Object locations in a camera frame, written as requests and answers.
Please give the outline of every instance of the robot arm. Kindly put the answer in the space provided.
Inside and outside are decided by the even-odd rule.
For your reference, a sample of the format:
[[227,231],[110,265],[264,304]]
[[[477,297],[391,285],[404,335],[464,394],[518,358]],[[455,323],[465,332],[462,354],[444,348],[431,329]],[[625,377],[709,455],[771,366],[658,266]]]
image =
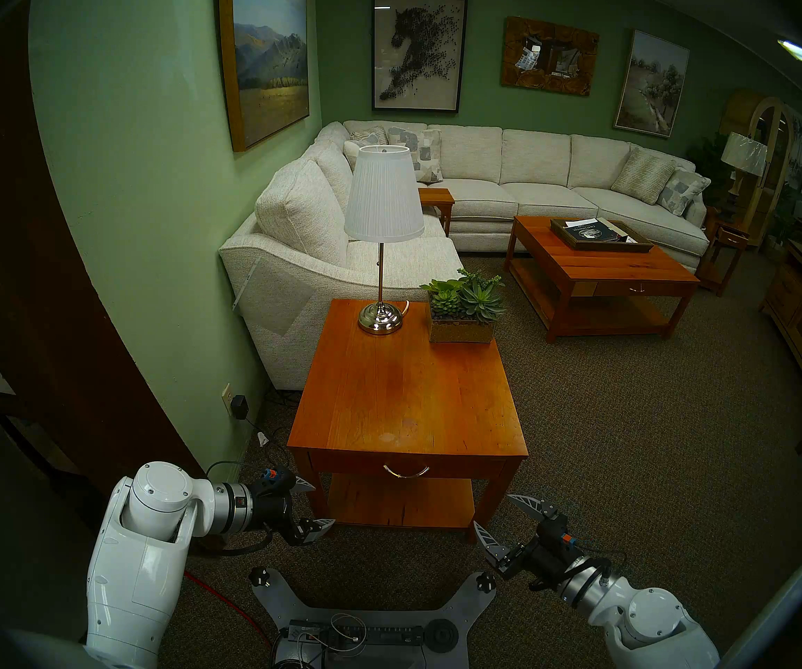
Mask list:
[[568,518],[530,496],[509,498],[534,518],[537,533],[527,545],[501,545],[478,523],[486,559],[506,580],[523,570],[536,575],[532,591],[552,588],[562,601],[603,626],[605,645],[619,669],[710,669],[719,654],[680,601],[661,588],[634,590],[611,573],[611,562],[589,556],[568,533]]
[[277,532],[290,546],[311,544],[333,520],[294,522],[292,492],[313,486],[286,468],[253,484],[192,479],[151,462],[122,478],[106,507],[87,571],[87,651],[111,667],[153,669],[178,602],[191,537],[264,530],[265,539],[222,554],[264,548]]

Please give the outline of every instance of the silver lamp base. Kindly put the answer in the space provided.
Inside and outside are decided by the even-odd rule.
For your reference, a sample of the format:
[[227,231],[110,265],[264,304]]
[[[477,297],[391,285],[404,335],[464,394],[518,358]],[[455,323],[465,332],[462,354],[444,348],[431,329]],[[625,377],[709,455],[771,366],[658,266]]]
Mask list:
[[404,314],[387,301],[374,301],[357,315],[357,325],[374,336],[387,336],[394,333],[404,323]]

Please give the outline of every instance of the red cable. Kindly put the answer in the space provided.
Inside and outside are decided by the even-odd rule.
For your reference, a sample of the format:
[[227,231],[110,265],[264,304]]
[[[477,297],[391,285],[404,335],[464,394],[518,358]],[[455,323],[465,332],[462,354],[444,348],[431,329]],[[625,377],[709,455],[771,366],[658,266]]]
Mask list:
[[237,612],[239,615],[241,615],[243,618],[245,618],[245,619],[246,619],[246,621],[248,621],[249,623],[251,623],[251,624],[252,624],[252,626],[253,626],[253,628],[254,628],[254,629],[256,629],[256,631],[258,631],[258,634],[259,634],[260,636],[262,636],[262,640],[264,640],[264,644],[268,646],[268,650],[270,650],[270,640],[268,640],[268,636],[266,636],[266,635],[264,634],[264,631],[261,629],[261,627],[258,625],[258,623],[256,623],[256,622],[253,620],[253,618],[252,618],[250,615],[248,615],[248,614],[247,614],[245,611],[243,611],[243,610],[242,610],[240,607],[238,607],[236,604],[234,604],[234,603],[233,603],[233,602],[231,602],[229,599],[227,599],[227,598],[226,598],[224,595],[222,595],[222,594],[221,594],[219,591],[217,591],[217,590],[214,590],[214,589],[210,588],[208,585],[206,585],[205,583],[203,583],[203,581],[201,581],[201,580],[199,580],[198,578],[194,577],[193,575],[189,574],[187,571],[184,571],[184,577],[185,577],[185,578],[187,578],[188,580],[192,580],[194,583],[196,583],[196,584],[197,584],[197,585],[199,585],[201,588],[203,588],[203,590],[207,590],[207,591],[211,592],[211,593],[212,593],[212,594],[213,594],[215,597],[217,597],[217,598],[218,598],[218,599],[220,599],[222,602],[224,602],[224,604],[226,604],[228,607],[230,607],[231,609],[233,609],[234,611],[236,611],[236,612]]

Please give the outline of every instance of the table lamp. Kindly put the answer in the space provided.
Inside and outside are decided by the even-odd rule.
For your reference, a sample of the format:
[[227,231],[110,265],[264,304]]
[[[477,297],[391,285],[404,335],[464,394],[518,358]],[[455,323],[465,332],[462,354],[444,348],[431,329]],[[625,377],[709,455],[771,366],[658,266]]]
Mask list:
[[402,311],[382,301],[385,243],[406,242],[420,236],[425,228],[410,149],[403,145],[363,146],[345,208],[345,233],[352,239],[380,245],[380,298],[361,309],[357,317],[357,324],[367,333],[384,336],[404,323]]
[[763,170],[767,166],[767,146],[760,141],[752,138],[743,137],[734,131],[729,132],[726,139],[726,148],[720,160],[727,165],[735,168],[735,180],[729,188],[729,196],[726,198],[726,205],[720,207],[720,219],[723,222],[732,222],[735,217],[735,201],[738,199],[739,190],[742,188],[742,180],[748,174],[761,177]]

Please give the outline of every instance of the green wall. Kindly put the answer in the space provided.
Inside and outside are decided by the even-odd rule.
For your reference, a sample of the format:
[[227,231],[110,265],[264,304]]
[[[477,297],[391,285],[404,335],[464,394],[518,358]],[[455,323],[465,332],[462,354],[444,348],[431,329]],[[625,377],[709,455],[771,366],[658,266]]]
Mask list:
[[[589,96],[500,85],[507,16],[557,22],[599,33]],[[317,0],[324,123],[390,118],[491,125],[620,138],[682,155],[717,130],[739,87],[777,95],[802,114],[798,88],[736,42],[652,0],[469,0],[460,112],[374,113],[371,103],[371,0]],[[690,50],[683,98],[670,139],[613,129],[633,29]]]
[[215,0],[32,0],[30,69],[47,166],[122,341],[199,462],[237,459],[268,383],[218,247],[321,128],[314,0],[311,116],[230,150]]

